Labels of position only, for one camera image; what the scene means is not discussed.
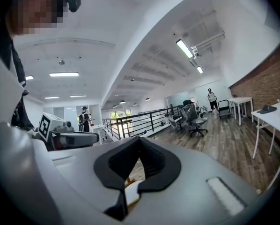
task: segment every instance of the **wood plank floor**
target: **wood plank floor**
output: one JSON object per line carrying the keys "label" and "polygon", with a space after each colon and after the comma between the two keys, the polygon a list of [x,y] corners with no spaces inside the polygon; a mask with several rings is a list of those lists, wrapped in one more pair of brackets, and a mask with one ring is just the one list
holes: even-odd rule
{"label": "wood plank floor", "polygon": [[[200,135],[190,137],[185,131],[174,133],[172,127],[169,127],[151,138],[206,153],[256,189],[265,191],[280,165],[280,148],[275,143],[271,155],[268,155],[271,144],[271,137],[268,134],[260,130],[257,154],[255,159],[252,159],[257,128],[250,119],[244,118],[242,125],[239,126],[238,120],[234,117],[220,120],[209,114],[208,121],[201,128],[208,129],[204,137]],[[131,172],[130,178],[145,179],[140,160]]]}

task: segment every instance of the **black metal railing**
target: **black metal railing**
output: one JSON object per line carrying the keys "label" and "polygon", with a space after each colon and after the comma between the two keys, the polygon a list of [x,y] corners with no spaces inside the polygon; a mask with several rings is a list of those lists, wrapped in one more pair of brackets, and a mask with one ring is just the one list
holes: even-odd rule
{"label": "black metal railing", "polygon": [[179,108],[176,106],[149,112],[140,112],[137,115],[123,118],[103,119],[103,124],[112,136],[117,139],[122,139],[131,136],[139,136],[164,126],[166,124],[164,119],[166,113],[173,117],[173,119],[178,119],[182,115]]}

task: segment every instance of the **black cart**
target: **black cart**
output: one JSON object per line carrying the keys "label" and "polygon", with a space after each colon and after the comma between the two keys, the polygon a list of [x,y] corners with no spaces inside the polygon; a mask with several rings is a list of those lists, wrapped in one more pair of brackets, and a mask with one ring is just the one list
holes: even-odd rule
{"label": "black cart", "polygon": [[[227,102],[228,105],[225,106],[225,107],[220,107],[219,103],[221,102]],[[228,116],[230,118],[231,116],[231,113],[230,113],[230,108],[229,108],[229,101],[228,100],[222,100],[220,102],[218,102],[218,112],[219,112],[219,118],[221,119],[221,117],[224,117],[224,116]]]}

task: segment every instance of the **white desk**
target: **white desk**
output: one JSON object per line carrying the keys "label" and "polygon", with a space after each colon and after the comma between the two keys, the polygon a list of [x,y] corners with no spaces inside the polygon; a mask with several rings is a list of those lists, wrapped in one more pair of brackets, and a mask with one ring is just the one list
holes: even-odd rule
{"label": "white desk", "polygon": [[236,116],[236,107],[235,105],[238,106],[238,113],[239,113],[239,126],[241,125],[241,114],[240,114],[240,104],[244,104],[244,109],[245,109],[245,116],[247,116],[247,112],[246,112],[246,106],[245,103],[250,102],[251,103],[251,111],[253,111],[253,107],[252,107],[252,97],[231,97],[228,99],[228,101],[232,102],[234,105],[234,113],[235,113],[235,120],[237,119]]}
{"label": "white desk", "polygon": [[98,125],[94,125],[94,126],[90,126],[90,130],[92,130],[93,133],[97,133],[99,136],[99,144],[102,145],[102,138],[101,138],[101,131],[103,128],[105,128],[106,126],[103,124],[98,124]]}
{"label": "white desk", "polygon": [[[269,149],[269,154],[271,154],[272,146],[273,146],[273,143],[274,143],[275,130],[277,129],[277,130],[280,131],[280,115],[279,115],[280,104],[277,103],[277,104],[274,104],[273,106],[277,107],[277,110],[275,110],[274,112],[270,112],[270,113],[266,113],[266,114],[260,114],[260,113],[257,113],[257,111],[255,111],[255,112],[251,113],[258,118],[258,126],[257,126],[258,127],[258,132],[257,132],[256,146],[254,148],[254,152],[253,152],[253,156],[252,156],[253,159],[255,158],[257,148],[258,148],[258,135],[259,135],[260,129],[265,128],[267,126],[272,126],[273,127],[273,136],[272,136],[271,146],[270,146],[270,149]],[[263,120],[267,124],[260,126],[260,119]],[[269,184],[267,189],[269,189],[272,186],[272,184],[276,180],[279,173],[280,173],[280,166],[279,166],[273,180],[271,181],[271,183]]]}

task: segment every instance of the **brick wall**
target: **brick wall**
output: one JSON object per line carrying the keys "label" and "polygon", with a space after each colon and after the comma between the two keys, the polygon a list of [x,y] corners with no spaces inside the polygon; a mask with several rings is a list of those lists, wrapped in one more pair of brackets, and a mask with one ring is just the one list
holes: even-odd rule
{"label": "brick wall", "polygon": [[[233,96],[253,97],[253,110],[264,104],[273,105],[280,98],[280,45],[258,67],[243,79],[230,87]],[[250,104],[246,104],[247,113],[251,116]],[[275,135],[280,139],[280,132]]]}

